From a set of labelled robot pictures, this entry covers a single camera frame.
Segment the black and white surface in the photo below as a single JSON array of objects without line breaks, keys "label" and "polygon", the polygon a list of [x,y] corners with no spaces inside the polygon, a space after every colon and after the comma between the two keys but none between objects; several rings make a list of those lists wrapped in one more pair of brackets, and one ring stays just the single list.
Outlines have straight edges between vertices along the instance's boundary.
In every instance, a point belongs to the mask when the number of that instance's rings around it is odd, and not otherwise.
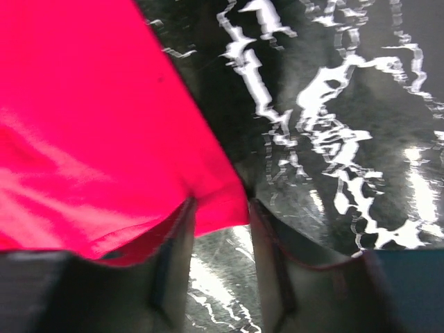
[{"label": "black and white surface", "polygon": [[[444,3],[138,4],[284,222],[347,255],[442,246]],[[190,332],[261,332],[248,227],[196,240],[189,296]]]}]

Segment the red cloth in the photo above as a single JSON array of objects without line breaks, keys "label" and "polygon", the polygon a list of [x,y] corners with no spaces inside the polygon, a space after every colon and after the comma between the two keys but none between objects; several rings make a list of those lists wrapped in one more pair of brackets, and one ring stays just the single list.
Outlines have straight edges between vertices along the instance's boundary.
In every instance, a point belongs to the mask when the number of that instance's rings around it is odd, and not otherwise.
[{"label": "red cloth", "polygon": [[130,0],[2,0],[0,41],[0,250],[98,259],[188,196],[197,235],[248,222],[238,177]]}]

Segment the black marble surface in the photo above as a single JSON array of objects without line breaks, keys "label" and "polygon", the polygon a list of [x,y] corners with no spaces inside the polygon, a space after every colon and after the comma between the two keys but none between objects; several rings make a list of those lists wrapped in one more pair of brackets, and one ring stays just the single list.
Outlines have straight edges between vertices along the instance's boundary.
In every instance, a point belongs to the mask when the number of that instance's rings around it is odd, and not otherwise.
[{"label": "black marble surface", "polygon": [[[249,190],[285,223],[347,255],[443,245],[444,3],[137,2]],[[233,230],[196,241],[190,332],[260,332],[248,227],[234,230],[241,243]],[[202,267],[220,295],[197,282]]]}]

